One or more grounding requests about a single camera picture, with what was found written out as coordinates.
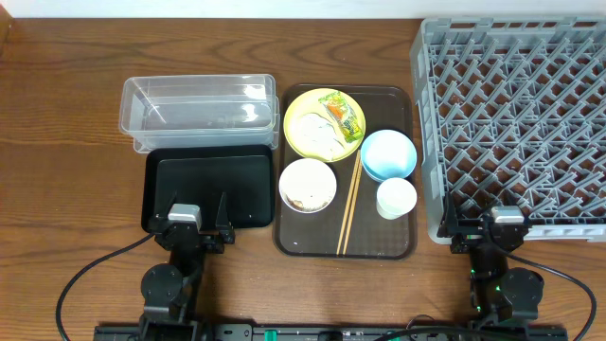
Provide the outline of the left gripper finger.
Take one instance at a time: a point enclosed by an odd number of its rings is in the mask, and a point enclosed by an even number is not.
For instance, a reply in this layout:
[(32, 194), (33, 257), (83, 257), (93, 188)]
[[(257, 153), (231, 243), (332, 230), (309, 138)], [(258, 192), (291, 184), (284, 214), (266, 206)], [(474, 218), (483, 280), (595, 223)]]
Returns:
[(154, 219), (158, 221), (167, 220), (169, 218), (170, 210), (174, 205), (177, 198), (177, 192), (174, 191), (168, 201), (155, 213)]
[(230, 221), (227, 213), (227, 193), (223, 192), (216, 215), (215, 226), (218, 230), (229, 230)]

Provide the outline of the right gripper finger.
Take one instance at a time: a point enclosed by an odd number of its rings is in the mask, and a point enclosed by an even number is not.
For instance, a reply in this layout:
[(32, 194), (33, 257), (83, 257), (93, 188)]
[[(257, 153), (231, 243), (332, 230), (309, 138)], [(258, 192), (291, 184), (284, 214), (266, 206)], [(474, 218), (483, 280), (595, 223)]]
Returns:
[(442, 231), (456, 231), (458, 229), (455, 202), (450, 193), (447, 193), (444, 197), (444, 214), (440, 229)]
[(517, 206), (520, 209), (526, 206), (526, 199), (523, 195), (508, 189), (502, 194), (502, 202), (504, 206)]

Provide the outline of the white cup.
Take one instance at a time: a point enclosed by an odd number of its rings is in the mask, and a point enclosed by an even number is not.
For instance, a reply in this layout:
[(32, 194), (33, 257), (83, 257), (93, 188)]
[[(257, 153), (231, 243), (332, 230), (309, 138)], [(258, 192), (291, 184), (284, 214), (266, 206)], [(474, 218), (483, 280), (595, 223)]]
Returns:
[(395, 220), (410, 213), (416, 206), (415, 187), (403, 178), (390, 178), (377, 189), (377, 211), (386, 220)]

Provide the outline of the pink white bowl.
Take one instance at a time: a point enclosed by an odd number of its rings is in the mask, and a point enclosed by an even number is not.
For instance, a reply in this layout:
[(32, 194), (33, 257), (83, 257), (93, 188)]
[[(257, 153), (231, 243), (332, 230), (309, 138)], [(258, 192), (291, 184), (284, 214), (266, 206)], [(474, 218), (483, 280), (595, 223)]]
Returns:
[(316, 213), (326, 208), (337, 192), (333, 170), (324, 162), (302, 158), (281, 173), (278, 192), (282, 201), (300, 213)]

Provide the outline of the light blue bowl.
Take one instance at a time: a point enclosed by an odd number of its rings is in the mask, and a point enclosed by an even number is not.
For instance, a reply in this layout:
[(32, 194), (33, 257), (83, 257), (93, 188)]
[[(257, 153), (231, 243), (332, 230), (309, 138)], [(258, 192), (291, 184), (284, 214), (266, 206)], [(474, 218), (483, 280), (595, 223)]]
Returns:
[(390, 178), (411, 175), (418, 161), (412, 140), (394, 130), (380, 130), (369, 135), (361, 147), (361, 161), (366, 174), (382, 183)]

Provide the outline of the white tissue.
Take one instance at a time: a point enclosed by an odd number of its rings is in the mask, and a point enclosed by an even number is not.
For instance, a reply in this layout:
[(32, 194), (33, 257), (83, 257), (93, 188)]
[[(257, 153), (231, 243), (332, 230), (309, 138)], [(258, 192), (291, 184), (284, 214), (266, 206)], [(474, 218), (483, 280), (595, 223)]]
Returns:
[(294, 144), (308, 157), (325, 161), (333, 161), (346, 151), (330, 121), (316, 113), (304, 114), (295, 121)]

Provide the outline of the green snack wrapper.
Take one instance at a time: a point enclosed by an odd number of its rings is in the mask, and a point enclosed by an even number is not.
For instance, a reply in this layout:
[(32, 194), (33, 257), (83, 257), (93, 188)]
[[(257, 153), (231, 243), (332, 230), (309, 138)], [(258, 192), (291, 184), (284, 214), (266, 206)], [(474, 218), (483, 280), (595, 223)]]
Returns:
[(333, 91), (321, 97), (318, 102), (325, 107), (328, 114), (336, 121), (347, 143), (363, 137), (364, 134), (358, 117), (340, 91)]

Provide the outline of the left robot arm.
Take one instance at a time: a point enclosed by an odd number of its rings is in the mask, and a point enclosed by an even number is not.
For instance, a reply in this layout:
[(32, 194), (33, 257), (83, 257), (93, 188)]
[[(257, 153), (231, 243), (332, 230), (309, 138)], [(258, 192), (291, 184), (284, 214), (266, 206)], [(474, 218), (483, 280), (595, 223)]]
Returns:
[(196, 316), (196, 302), (205, 256), (221, 254), (235, 242), (227, 212), (227, 194), (219, 201), (214, 229), (203, 231), (201, 209), (171, 199), (164, 212), (153, 215), (148, 229), (170, 252), (167, 263), (154, 265), (141, 280), (145, 303), (140, 340), (213, 340), (211, 324)]

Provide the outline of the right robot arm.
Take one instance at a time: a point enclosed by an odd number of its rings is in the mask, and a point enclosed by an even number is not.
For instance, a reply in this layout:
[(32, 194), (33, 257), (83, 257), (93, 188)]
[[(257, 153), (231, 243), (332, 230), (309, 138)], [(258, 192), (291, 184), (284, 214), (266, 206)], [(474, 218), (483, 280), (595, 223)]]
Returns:
[(451, 240), (453, 254), (471, 262), (471, 302), (478, 317), (474, 330), (523, 334), (538, 318), (544, 279), (523, 267), (510, 268), (508, 255), (524, 243), (529, 219), (518, 206), (493, 206), (479, 218), (461, 218), (451, 195), (444, 198), (438, 235)]

